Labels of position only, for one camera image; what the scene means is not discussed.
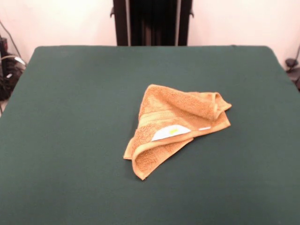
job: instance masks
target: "white wall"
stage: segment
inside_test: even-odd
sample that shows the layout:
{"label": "white wall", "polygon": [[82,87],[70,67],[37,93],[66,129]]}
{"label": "white wall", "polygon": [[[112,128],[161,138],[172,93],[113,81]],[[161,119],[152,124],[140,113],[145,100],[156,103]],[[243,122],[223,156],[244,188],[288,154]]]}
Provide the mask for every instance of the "white wall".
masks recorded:
{"label": "white wall", "polygon": [[300,44],[300,0],[193,0],[189,45],[267,45],[281,65]]}
{"label": "white wall", "polygon": [[[0,19],[29,60],[40,45],[116,45],[112,6],[113,0],[0,0]],[[267,45],[284,65],[300,44],[300,0],[193,0],[193,10],[189,45]]]}
{"label": "white wall", "polygon": [[0,19],[28,61],[41,45],[116,45],[112,7],[113,0],[0,0]]}

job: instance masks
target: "green table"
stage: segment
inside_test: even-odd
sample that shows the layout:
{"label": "green table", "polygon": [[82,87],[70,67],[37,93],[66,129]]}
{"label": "green table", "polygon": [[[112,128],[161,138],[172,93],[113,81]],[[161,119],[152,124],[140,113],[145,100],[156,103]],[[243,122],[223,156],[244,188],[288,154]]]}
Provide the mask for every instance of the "green table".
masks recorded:
{"label": "green table", "polygon": [[[122,159],[149,84],[231,127],[146,181]],[[2,225],[299,225],[300,96],[267,47],[40,47],[0,119]]]}

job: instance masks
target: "terry cloth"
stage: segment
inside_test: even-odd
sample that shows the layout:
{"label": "terry cloth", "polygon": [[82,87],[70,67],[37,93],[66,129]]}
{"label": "terry cloth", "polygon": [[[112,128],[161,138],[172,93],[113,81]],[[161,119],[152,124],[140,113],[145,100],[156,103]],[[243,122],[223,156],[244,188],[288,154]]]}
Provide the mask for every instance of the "terry cloth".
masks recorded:
{"label": "terry cloth", "polygon": [[135,174],[144,180],[194,137],[230,126],[225,111],[231,106],[216,92],[182,92],[152,84],[124,159],[132,160]]}

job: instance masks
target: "care tag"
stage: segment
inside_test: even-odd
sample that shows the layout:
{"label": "care tag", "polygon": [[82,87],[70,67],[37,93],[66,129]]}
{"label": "care tag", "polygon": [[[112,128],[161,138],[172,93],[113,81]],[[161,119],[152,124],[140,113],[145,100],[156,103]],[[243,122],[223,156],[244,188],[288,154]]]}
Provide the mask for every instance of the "care tag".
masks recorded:
{"label": "care tag", "polygon": [[159,131],[157,131],[154,134],[151,141],[161,140],[161,139],[173,137],[176,135],[182,135],[182,134],[186,134],[188,132],[191,132],[191,130],[182,125],[171,125],[171,126],[164,127],[162,129],[160,129]]}

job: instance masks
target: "crumpled towel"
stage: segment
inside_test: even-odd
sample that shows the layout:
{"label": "crumpled towel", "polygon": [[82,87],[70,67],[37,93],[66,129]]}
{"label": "crumpled towel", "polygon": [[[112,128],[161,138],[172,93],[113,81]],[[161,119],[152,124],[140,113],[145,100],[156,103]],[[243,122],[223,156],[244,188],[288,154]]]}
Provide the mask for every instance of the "crumpled towel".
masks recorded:
{"label": "crumpled towel", "polygon": [[132,160],[135,174],[144,180],[194,137],[230,126],[225,111],[231,106],[216,92],[182,92],[152,84],[124,159]]}

